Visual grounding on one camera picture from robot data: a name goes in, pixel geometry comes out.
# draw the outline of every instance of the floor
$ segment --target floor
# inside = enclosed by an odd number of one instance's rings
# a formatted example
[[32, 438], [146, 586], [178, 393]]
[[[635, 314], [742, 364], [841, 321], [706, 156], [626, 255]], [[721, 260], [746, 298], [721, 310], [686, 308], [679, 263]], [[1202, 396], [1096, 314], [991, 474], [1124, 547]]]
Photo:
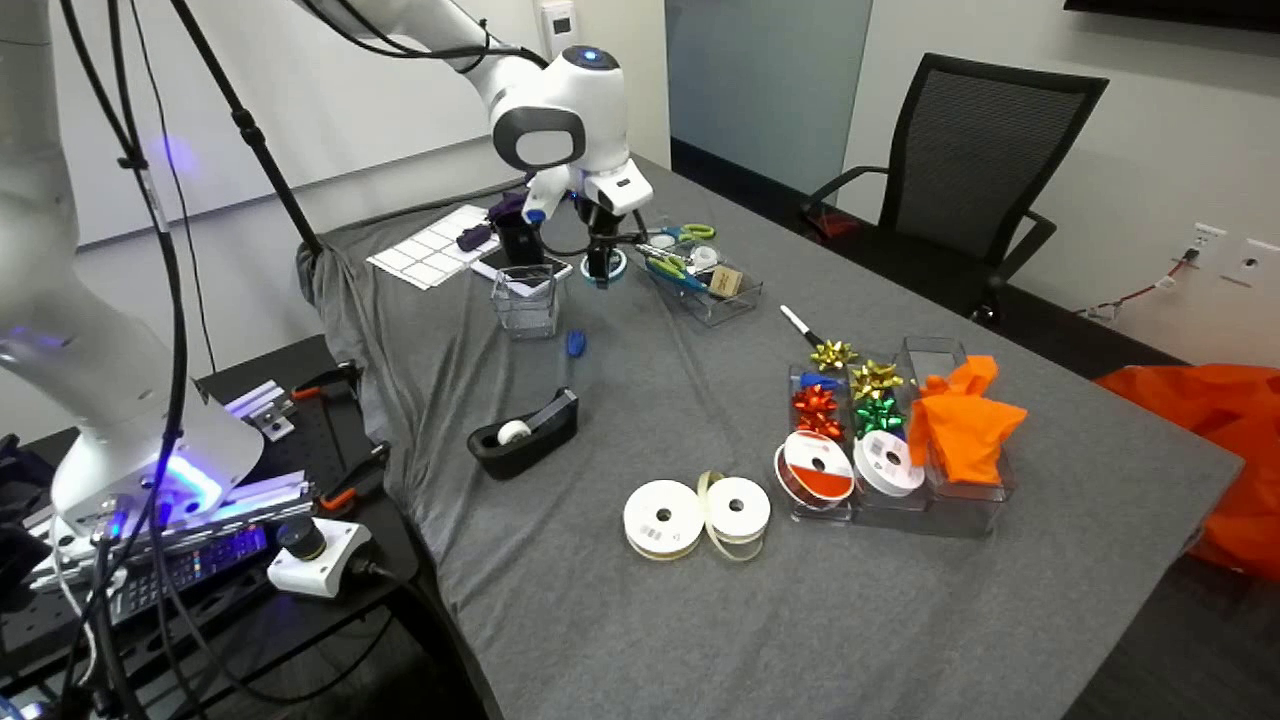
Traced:
[[[689, 142], [678, 142], [678, 171], [710, 185], [711, 192], [797, 229], [799, 194], [765, 175], [733, 169]], [[1038, 295], [1014, 298], [1003, 336], [1038, 347], [1041, 354], [1081, 372], [1104, 376], [1124, 364], [1178, 364], [1166, 353], [1134, 342], [1071, 310], [1041, 303]], [[268, 364], [318, 354], [322, 341], [263, 354]], [[326, 640], [306, 659], [275, 666], [261, 689], [310, 693], [366, 652], [381, 628], [352, 625]], [[275, 708], [250, 694], [225, 698], [209, 717], [464, 717], [460, 689], [440, 681], [440, 665], [392, 625], [377, 652], [330, 694]], [[1081, 693], [1067, 720], [1276, 720], [1280, 717], [1280, 586], [1248, 574], [1219, 572], [1186, 556], [1153, 601], [1139, 606], [1118, 652]]]

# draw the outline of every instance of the black stand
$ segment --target black stand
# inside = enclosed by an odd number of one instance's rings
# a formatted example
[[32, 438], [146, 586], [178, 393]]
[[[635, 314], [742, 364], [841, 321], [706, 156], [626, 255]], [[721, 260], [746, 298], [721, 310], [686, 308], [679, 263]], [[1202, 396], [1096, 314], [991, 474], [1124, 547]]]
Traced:
[[318, 255], [326, 253], [326, 243], [318, 240], [318, 233], [312, 233], [306, 206], [297, 205], [297, 194], [293, 194], [293, 186], [288, 186], [275, 156], [268, 151], [268, 134], [255, 126], [251, 113], [240, 104], [240, 95], [236, 95], [225, 65], [217, 58], [217, 51], [211, 51], [211, 43], [209, 43], [196, 12], [187, 6], [187, 0], [173, 0], [173, 6], [178, 6], [178, 15], [184, 19], [184, 26], [187, 26], [187, 35], [193, 35], [204, 68], [211, 71], [217, 87], [225, 93], [225, 100], [229, 100], [229, 107], [233, 107], [233, 118], [236, 118], [236, 126], [240, 126], [240, 134], [243, 134], [243, 142], [251, 146], [255, 163], [268, 171], [274, 192], [282, 194], [288, 221], [297, 222], [306, 246], [310, 246], [312, 260], [318, 260]]

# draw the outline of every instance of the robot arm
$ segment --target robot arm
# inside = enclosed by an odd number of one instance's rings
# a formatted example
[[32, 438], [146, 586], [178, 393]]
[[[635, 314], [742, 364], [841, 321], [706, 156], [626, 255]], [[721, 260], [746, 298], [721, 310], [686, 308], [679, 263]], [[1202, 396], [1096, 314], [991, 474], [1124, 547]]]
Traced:
[[487, 107], [491, 146], [533, 171], [523, 221], [545, 222], [563, 192], [612, 214], [648, 205], [651, 186], [630, 146], [630, 93], [617, 56], [563, 47], [549, 68], [505, 47], [451, 0], [297, 0], [330, 26], [362, 39], [412, 35], [431, 51], [478, 47], [449, 65], [467, 76]]

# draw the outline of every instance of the wall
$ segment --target wall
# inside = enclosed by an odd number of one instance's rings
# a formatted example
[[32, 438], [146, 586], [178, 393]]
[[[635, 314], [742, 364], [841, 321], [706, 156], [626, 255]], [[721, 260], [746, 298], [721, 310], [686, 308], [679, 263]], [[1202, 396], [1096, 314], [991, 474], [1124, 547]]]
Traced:
[[[579, 0], [579, 24], [586, 39], [612, 47], [630, 71], [634, 151], [667, 163], [663, 2]], [[12, 56], [23, 56], [23, 47], [6, 43], [0, 32], [0, 65], [10, 65]], [[512, 171], [496, 158], [487, 141], [473, 141], [300, 186], [300, 199], [312, 222], [326, 233], [366, 214], [491, 186], [500, 178], [512, 178]], [[204, 263], [204, 292], [222, 364], [240, 364], [322, 332], [312, 308], [297, 292], [297, 233], [275, 199], [251, 199], [229, 210], [211, 210], [193, 229]], [[83, 246], [82, 274], [89, 281], [89, 286], [146, 314], [162, 336], [168, 336], [164, 274], [150, 236], [123, 236]], [[209, 358], [200, 336], [193, 336], [193, 376], [204, 372]], [[0, 372], [0, 430], [37, 438], [58, 426], [70, 426], [70, 411]]]
[[841, 171], [873, 0], [673, 0], [673, 134], [799, 192]]
[[[900, 95], [928, 47], [1112, 80], [1038, 205], [1060, 233], [1017, 274], [1020, 286], [1063, 308], [1112, 298], [1157, 281], [1202, 221], [1227, 229], [1227, 243], [1280, 243], [1280, 35], [1078, 15], [1063, 0], [878, 2], [850, 163], [883, 163]], [[846, 205], [881, 206], [878, 186]], [[1219, 281], [1224, 260], [1207, 255], [1112, 325], [1196, 364], [1280, 364], [1280, 263], [1258, 286], [1236, 286]]]

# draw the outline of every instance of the orange paper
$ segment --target orange paper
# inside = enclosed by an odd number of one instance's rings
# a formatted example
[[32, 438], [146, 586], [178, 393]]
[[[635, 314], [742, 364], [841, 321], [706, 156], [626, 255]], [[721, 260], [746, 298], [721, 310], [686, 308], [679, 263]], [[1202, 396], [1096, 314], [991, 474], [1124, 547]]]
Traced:
[[957, 485], [1000, 485], [1000, 448], [1030, 411], [985, 396], [996, 372], [996, 354], [969, 354], [949, 379], [924, 379], [910, 426], [914, 464], [940, 464]]

